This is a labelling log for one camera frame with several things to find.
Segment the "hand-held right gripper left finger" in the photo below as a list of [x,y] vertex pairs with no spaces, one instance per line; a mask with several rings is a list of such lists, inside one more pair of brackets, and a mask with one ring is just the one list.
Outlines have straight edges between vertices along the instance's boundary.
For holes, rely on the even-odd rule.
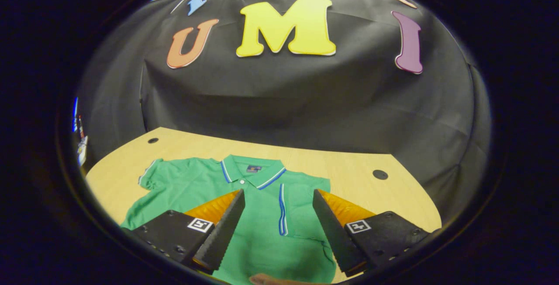
[[187,212],[169,209],[124,231],[161,256],[212,275],[220,268],[244,209],[245,192],[238,189]]

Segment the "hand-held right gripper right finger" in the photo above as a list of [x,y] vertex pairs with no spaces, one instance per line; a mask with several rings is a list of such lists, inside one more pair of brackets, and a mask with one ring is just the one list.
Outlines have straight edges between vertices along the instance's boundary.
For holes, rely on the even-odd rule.
[[313,209],[341,273],[349,278],[405,267],[439,229],[439,211],[423,190],[369,192],[351,201],[316,189]]

